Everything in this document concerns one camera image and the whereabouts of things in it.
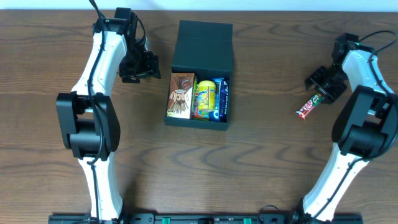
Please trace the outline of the yellow candy jar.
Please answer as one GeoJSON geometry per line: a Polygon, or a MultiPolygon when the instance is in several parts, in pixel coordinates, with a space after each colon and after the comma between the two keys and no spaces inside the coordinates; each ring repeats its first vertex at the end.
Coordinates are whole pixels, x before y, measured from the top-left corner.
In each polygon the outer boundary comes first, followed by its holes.
{"type": "Polygon", "coordinates": [[[215,110],[216,85],[213,81],[204,80],[198,84],[198,109],[210,112],[215,110]]]}

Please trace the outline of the green gummy worms bag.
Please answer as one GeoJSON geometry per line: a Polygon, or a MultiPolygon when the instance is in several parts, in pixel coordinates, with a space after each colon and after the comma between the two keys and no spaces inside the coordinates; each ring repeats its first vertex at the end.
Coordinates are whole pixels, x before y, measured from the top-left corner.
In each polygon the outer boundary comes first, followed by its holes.
{"type": "Polygon", "coordinates": [[[200,112],[198,109],[198,79],[195,77],[195,81],[193,84],[193,106],[191,112],[191,119],[200,120],[200,121],[209,121],[209,112],[200,112]]]}

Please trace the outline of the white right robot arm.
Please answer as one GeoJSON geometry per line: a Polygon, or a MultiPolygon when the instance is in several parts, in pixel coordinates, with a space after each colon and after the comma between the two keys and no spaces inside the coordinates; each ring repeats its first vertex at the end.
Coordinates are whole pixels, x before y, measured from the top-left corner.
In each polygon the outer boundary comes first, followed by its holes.
{"type": "Polygon", "coordinates": [[[335,39],[332,65],[305,80],[316,94],[297,111],[302,119],[316,105],[334,103],[347,88],[352,94],[333,125],[331,156],[291,223],[361,223],[360,216],[336,215],[336,206],[358,173],[397,140],[397,95],[378,68],[378,53],[358,35],[344,33],[335,39]]]}

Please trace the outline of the black fabric storage box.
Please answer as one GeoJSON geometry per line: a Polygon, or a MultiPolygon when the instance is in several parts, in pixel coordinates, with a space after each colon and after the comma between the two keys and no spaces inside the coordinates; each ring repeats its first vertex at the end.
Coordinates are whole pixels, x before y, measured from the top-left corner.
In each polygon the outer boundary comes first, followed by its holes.
{"type": "Polygon", "coordinates": [[[213,78],[229,80],[229,96],[226,122],[200,121],[166,117],[169,126],[184,126],[226,131],[229,127],[231,76],[233,74],[233,26],[232,24],[180,21],[178,38],[171,65],[172,73],[194,73],[198,84],[213,78]]]}

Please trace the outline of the blue Oreo pack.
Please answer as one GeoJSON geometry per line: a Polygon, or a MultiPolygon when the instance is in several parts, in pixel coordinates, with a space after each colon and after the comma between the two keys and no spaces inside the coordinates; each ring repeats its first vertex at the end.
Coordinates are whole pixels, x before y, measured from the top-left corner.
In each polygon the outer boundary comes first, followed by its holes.
{"type": "Polygon", "coordinates": [[[216,98],[215,98],[215,109],[209,113],[210,121],[220,122],[220,113],[219,113],[219,99],[220,99],[220,85],[223,78],[213,78],[213,82],[216,85],[216,98]]]}

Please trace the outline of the brown Pocky box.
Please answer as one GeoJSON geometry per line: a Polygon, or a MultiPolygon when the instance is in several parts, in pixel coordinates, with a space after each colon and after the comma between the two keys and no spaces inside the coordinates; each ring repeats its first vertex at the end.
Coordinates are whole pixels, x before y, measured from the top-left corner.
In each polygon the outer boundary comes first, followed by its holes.
{"type": "Polygon", "coordinates": [[[166,117],[190,119],[193,101],[194,73],[172,73],[166,117]]]}

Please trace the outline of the red KitKat bar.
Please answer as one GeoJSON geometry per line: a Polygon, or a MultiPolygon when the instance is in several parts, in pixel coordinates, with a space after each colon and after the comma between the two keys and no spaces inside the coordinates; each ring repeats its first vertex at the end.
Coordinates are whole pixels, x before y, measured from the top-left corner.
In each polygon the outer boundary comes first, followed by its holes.
{"type": "Polygon", "coordinates": [[[301,119],[305,119],[323,100],[324,97],[320,93],[316,93],[296,113],[301,119]]]}

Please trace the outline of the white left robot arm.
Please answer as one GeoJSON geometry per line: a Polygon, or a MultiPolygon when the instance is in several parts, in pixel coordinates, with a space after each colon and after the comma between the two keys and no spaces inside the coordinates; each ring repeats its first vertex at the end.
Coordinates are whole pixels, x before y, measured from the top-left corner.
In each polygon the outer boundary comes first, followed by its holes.
{"type": "Polygon", "coordinates": [[[91,199],[91,212],[81,218],[49,218],[51,223],[121,223],[124,205],[119,193],[114,155],[121,129],[111,94],[116,77],[124,83],[161,78],[159,58],[146,36],[136,38],[142,21],[130,8],[114,17],[97,13],[92,26],[93,47],[85,69],[69,93],[59,93],[56,109],[64,146],[78,159],[91,199]]]}

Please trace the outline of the purple Dairy Milk bar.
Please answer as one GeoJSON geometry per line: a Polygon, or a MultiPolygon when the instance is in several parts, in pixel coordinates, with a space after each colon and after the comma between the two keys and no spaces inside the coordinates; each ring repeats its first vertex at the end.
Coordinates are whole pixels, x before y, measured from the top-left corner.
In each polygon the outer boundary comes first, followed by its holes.
{"type": "Polygon", "coordinates": [[[229,96],[229,80],[222,78],[219,85],[219,119],[226,122],[229,96]]]}

